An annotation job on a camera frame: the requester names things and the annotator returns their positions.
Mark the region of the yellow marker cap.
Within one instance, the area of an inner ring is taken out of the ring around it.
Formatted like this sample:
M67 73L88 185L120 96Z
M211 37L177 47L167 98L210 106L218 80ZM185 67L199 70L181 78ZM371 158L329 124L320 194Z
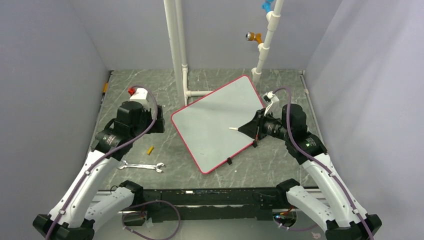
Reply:
M150 155L154 150L154 146L151 146L148 150L147 150L147 155Z

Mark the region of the pink framed whiteboard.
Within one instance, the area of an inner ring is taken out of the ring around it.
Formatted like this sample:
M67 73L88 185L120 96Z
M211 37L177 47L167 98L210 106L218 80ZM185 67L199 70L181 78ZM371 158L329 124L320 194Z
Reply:
M251 78L242 75L177 110L171 122L199 171L209 174L254 143L228 128L246 124L264 107Z

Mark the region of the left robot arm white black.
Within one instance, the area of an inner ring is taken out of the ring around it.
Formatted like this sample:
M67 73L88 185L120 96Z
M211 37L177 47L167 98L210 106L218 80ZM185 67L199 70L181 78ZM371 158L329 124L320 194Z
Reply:
M139 209L144 203L143 187L126 180L98 203L93 198L114 169L125 166L123 157L145 134L163 133L163 108L154 109L139 100L125 101L115 118L97 133L77 177L60 201L47 214L39 214L33 227L46 240L91 240L119 211Z

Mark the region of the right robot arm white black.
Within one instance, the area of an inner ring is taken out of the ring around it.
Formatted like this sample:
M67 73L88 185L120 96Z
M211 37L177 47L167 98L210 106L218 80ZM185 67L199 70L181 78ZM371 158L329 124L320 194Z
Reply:
M353 197L320 138L308 130L307 116L300 105L284 105L280 118L260 109L251 121L235 130L254 140L266 136L283 140L288 153L309 173L327 201L322 203L291 178L276 186L275 200L280 207L291 205L304 212L328 240L374 238L382 226L380 217L369 214Z

